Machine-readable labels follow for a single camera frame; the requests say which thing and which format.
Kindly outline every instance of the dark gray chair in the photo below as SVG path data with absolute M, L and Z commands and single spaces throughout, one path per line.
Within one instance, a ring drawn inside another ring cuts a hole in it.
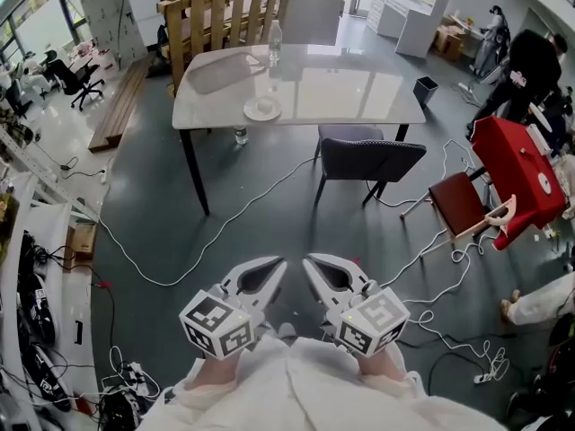
M 368 125 L 320 125 L 314 161 L 322 152 L 323 175 L 314 206 L 320 201 L 327 180 L 371 180 L 362 206 L 380 198 L 388 182 L 399 182 L 427 152 L 423 145 L 388 142 L 380 128 Z

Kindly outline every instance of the black jacket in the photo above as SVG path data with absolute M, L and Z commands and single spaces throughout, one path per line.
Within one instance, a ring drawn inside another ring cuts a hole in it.
M 561 66 L 551 41 L 533 31 L 522 31 L 511 42 L 509 68 L 526 78 L 532 98 L 543 99 L 561 77 Z

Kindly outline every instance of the wooden bench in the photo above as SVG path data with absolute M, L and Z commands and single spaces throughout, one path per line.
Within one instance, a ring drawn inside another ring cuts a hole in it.
M 137 92 L 146 78 L 147 69 L 154 56 L 154 53 L 150 53 L 128 68 L 88 145 L 90 152 L 103 152 L 118 147 L 132 110 L 136 106 Z

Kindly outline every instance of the white shelf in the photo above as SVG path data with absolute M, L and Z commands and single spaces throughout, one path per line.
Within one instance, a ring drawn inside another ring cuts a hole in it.
M 19 202 L 18 213 L 14 223 L 12 238 L 8 245 L 8 252 L 0 268 L 0 295 L 4 306 L 2 317 L 2 333 L 0 345 L 4 360 L 4 368 L 10 374 L 24 380 L 22 360 L 20 358 L 20 345 L 18 342 L 18 321 L 16 317 L 16 291 L 18 286 L 18 263 L 22 247 L 24 225 L 30 212 L 30 204 L 34 190 L 38 184 L 38 177 L 30 172 L 24 172 L 11 179 L 14 185 L 14 197 Z M 10 380 L 10 391 L 18 402 L 22 414 L 28 421 L 32 431 L 41 431 L 40 423 L 31 405 L 30 396 L 22 386 Z
M 41 205 L 32 207 L 26 220 L 25 229 L 36 240 L 36 243 L 49 253 L 66 244 L 67 228 L 70 225 L 70 204 Z M 90 293 L 92 274 L 89 269 L 76 268 L 71 273 L 54 261 L 49 260 L 43 270 L 45 273 L 46 292 L 50 310 L 57 324 L 57 337 L 54 349 L 60 353 L 69 364 L 93 365 L 92 331 L 90 313 Z M 77 321 L 83 324 L 82 343 L 76 343 Z M 55 365 L 64 361 L 54 352 L 46 350 Z M 56 367 L 56 375 L 60 376 L 65 368 Z M 61 376 L 66 394 L 77 396 L 82 393 L 97 392 L 97 382 L 94 369 L 69 367 Z M 97 402 L 98 396 L 85 396 L 86 399 Z M 71 410 L 62 412 L 56 407 L 49 407 L 58 422 L 69 430 L 96 429 L 96 424 L 86 415 Z

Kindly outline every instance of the trash can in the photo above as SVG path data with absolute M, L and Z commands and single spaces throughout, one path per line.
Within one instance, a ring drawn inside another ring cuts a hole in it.
M 422 110 L 427 108 L 429 99 L 431 99 L 433 93 L 438 87 L 439 85 L 428 76 L 418 78 L 415 83 L 415 88 L 413 88 L 413 94 L 415 94 L 415 98 L 417 99 L 417 102 L 420 103 Z

